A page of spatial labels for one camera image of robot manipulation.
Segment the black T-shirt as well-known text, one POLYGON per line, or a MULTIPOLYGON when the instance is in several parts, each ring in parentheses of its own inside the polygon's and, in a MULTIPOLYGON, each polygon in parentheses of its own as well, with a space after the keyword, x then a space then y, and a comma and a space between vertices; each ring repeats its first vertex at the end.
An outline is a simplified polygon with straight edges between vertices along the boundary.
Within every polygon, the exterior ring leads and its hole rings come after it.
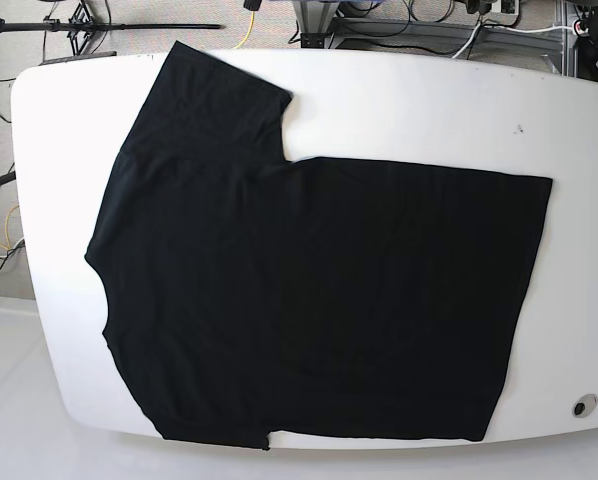
POLYGON ((290 162, 291 94, 176 43, 116 156, 86 262, 162 437, 483 440, 553 182, 290 162))

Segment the right table grommet hole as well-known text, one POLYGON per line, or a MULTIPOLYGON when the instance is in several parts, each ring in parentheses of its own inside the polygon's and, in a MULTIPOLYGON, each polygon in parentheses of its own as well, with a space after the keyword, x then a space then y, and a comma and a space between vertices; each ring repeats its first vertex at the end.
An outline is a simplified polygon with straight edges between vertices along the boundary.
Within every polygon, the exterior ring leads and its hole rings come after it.
POLYGON ((598 397, 595 394, 586 394, 578 399, 572 408, 572 415, 575 418, 589 416, 598 405, 598 397))

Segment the grey aluminium frame stand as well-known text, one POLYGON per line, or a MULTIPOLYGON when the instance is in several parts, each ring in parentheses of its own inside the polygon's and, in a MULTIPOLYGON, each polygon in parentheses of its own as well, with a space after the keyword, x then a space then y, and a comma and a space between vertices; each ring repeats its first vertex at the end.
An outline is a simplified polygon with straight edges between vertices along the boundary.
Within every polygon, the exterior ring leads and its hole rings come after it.
POLYGON ((532 57, 577 75, 575 8, 565 1, 293 1, 303 48, 360 45, 466 60, 532 57))

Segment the black tripod pole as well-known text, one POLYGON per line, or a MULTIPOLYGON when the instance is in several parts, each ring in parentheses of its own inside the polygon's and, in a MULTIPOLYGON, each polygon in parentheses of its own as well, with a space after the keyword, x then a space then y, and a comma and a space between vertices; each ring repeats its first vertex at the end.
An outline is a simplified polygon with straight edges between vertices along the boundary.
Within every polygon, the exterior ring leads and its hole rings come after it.
POLYGON ((0 34, 16 32, 111 32, 123 30, 221 30, 224 25, 220 24, 99 24, 93 22, 69 23, 69 22, 41 22, 41 23, 8 23, 0 22, 0 34))

